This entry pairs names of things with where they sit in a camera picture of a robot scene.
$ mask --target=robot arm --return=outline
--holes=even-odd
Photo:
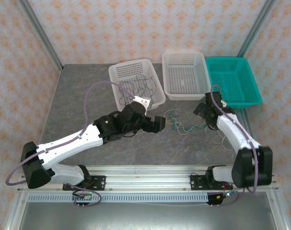
[[[257,185],[271,184],[272,150],[269,147],[262,147],[247,133],[239,123],[235,112],[231,108],[226,107],[226,103],[221,99],[219,92],[213,92],[213,98],[221,110],[233,121],[214,105],[210,92],[205,94],[205,96],[206,102],[200,103],[194,113],[205,119],[211,129],[220,129],[226,135],[236,152],[233,166],[219,165],[208,168],[206,172],[208,183],[210,184],[213,181],[229,182],[235,184],[238,188],[253,186],[255,179],[255,161],[251,148],[251,145],[253,145],[257,152],[258,161]]]
[[[34,142],[25,144],[21,161],[44,151],[22,166],[28,187],[38,188],[47,183],[68,183],[85,188],[91,181],[91,176],[84,165],[67,166],[58,163],[83,150],[119,140],[129,133],[135,134],[140,129],[153,133],[162,131],[165,127],[164,117],[156,116],[155,120],[151,121],[145,116],[150,106],[150,99],[135,96],[133,102],[126,105],[122,112],[116,111],[100,117],[88,125],[82,135],[79,131],[38,146]]]

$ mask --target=black mounting bracket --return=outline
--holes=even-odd
[[[106,176],[91,176],[91,181],[89,182],[86,189],[94,191],[104,191],[106,185]],[[68,184],[63,184],[63,191],[78,191],[78,189],[69,186]]]
[[[191,175],[190,185],[192,191],[199,190],[232,190],[233,186],[229,185],[227,182],[212,181],[209,183],[206,175]]]

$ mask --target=teal plastic basket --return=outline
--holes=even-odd
[[[227,106],[244,109],[262,103],[255,78],[245,58],[209,57],[206,64],[211,85],[220,86],[222,99]]]

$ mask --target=mesh basket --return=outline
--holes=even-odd
[[[210,82],[221,88],[222,99],[231,108],[247,108],[262,103],[249,63],[243,57],[206,59]]]
[[[131,94],[149,97],[153,100],[151,109],[158,108],[165,102],[165,95],[157,74],[150,60],[140,59],[113,65],[109,68],[110,80],[120,84]],[[132,99],[117,86],[112,85],[116,106],[122,111]]]
[[[210,90],[204,55],[200,52],[164,52],[163,85],[170,100],[202,99]]]

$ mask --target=floral wallpaper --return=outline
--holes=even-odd
[[[17,0],[0,1],[0,230],[16,188],[5,178],[24,143],[39,142],[58,71]]]
[[[257,140],[273,150],[291,217],[291,0],[275,4],[246,58],[263,99],[248,110],[252,128]]]
[[[62,64],[236,56],[265,0],[30,0]]]

